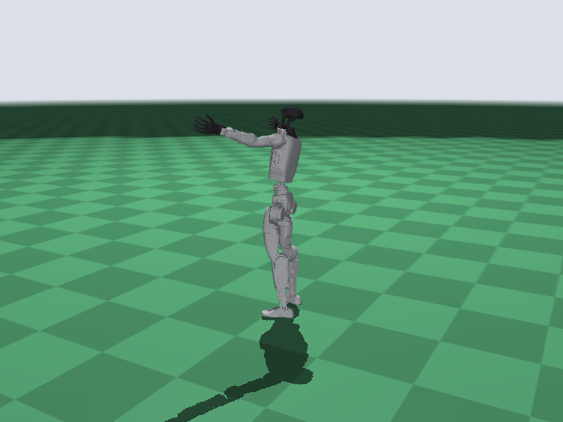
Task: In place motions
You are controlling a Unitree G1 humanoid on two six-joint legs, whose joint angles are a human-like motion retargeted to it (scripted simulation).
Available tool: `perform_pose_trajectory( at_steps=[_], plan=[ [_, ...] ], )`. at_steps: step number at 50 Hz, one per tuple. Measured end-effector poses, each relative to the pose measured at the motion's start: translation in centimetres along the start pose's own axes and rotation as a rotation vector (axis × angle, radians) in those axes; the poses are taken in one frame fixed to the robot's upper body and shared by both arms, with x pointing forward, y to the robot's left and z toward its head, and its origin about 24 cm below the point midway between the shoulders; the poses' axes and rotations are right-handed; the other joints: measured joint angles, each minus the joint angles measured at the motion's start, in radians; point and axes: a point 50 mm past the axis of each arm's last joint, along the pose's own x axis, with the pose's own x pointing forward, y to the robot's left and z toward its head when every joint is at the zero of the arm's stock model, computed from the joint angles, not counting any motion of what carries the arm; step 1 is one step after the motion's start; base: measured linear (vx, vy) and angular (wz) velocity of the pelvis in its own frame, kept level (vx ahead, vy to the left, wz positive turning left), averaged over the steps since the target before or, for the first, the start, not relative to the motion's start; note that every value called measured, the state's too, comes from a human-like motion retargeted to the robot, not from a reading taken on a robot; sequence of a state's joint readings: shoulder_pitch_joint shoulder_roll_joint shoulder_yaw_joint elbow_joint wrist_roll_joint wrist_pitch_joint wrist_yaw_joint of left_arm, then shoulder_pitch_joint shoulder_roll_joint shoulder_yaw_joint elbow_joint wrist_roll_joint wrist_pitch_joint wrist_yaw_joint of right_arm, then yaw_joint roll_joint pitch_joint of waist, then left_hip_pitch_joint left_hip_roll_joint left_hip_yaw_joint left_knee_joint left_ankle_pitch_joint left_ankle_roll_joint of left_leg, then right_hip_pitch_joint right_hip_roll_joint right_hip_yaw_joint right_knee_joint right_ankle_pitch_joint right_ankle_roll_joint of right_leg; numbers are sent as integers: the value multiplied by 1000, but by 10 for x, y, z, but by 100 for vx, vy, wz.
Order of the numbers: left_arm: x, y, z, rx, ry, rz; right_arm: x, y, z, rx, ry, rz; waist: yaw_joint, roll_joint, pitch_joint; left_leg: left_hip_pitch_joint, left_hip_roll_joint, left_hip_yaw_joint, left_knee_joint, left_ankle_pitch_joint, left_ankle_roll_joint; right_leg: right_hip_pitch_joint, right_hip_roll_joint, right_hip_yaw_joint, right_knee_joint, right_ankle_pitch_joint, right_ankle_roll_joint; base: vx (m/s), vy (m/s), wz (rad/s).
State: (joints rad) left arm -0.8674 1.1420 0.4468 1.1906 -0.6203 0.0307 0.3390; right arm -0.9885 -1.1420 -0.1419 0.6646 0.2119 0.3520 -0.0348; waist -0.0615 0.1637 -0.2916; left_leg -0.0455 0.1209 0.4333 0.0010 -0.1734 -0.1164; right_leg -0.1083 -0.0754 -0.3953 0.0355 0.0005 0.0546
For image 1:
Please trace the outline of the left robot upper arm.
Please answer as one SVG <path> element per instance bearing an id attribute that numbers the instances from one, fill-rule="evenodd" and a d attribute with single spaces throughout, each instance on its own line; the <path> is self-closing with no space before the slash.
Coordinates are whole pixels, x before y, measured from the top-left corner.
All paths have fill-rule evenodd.
<path id="1" fill-rule="evenodd" d="M 261 136 L 256 140 L 255 143 L 244 142 L 244 144 L 248 147 L 272 147 L 273 149 L 279 149 L 286 143 L 287 141 L 285 137 L 279 134 Z"/>

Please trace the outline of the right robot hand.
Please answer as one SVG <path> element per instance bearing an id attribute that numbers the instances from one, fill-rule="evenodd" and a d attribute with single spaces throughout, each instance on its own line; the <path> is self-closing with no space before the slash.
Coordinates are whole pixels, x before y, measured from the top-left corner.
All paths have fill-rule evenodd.
<path id="1" fill-rule="evenodd" d="M 270 127 L 270 128 L 275 129 L 276 132 L 277 132 L 277 128 L 282 128 L 282 125 L 280 124 L 280 122 L 277 120 L 276 117 L 274 117 L 274 116 L 272 116 L 272 117 L 273 117 L 273 118 L 268 118 L 268 119 L 269 119 L 268 122 L 272 122 L 272 123 L 274 123 L 274 124 L 268 124 L 268 125 L 269 125 L 269 126 L 270 126 L 270 125 L 271 125 L 271 126 L 274 126 L 274 127 Z"/>

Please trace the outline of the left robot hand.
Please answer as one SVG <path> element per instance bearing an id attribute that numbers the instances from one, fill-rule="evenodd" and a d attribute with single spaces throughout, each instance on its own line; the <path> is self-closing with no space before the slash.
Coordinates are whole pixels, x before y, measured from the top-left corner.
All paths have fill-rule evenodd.
<path id="1" fill-rule="evenodd" d="M 222 128 L 227 128 L 227 127 L 224 126 L 224 125 L 217 124 L 209 115 L 206 114 L 206 116 L 207 116 L 212 122 L 211 122 L 211 121 L 206 121 L 206 120 L 200 118 L 199 116 L 197 116 L 197 118 L 198 118 L 199 120 L 201 120 L 201 121 L 203 121 L 203 122 L 205 122 L 205 123 L 207 123 L 207 124 L 201 123 L 201 122 L 199 122 L 198 120 L 194 120 L 196 123 L 198 123 L 198 124 L 204 126 L 204 127 L 201 127 L 201 126 L 198 126 L 198 125 L 194 124 L 197 128 L 203 129 L 203 130 L 200 130 L 200 129 L 197 129 L 197 128 L 194 127 L 194 130 L 196 130 L 197 132 L 204 133 L 204 134 L 206 133 L 206 134 L 209 134 L 209 135 L 210 135 L 210 134 L 213 134 L 213 133 L 215 133 L 216 135 L 220 135 L 220 133 L 221 133 L 221 131 L 222 131 Z M 204 131 L 204 130 L 205 130 L 205 131 Z"/>

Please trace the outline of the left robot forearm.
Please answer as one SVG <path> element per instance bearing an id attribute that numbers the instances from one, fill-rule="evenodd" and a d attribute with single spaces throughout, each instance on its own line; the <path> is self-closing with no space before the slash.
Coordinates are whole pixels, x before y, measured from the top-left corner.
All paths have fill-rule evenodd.
<path id="1" fill-rule="evenodd" d="M 239 132 L 236 129 L 233 130 L 231 127 L 222 128 L 220 135 L 231 138 L 231 140 L 237 141 L 238 143 L 255 143 L 257 138 L 254 134 L 248 134 L 244 132 Z"/>

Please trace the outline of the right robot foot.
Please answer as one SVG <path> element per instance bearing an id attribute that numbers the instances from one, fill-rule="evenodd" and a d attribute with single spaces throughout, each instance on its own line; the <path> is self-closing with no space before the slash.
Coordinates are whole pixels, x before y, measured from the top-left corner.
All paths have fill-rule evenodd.
<path id="1" fill-rule="evenodd" d="M 293 303 L 295 305 L 302 304 L 302 300 L 299 295 L 294 294 L 294 297 L 290 297 L 289 294 L 287 294 L 287 302 Z"/>

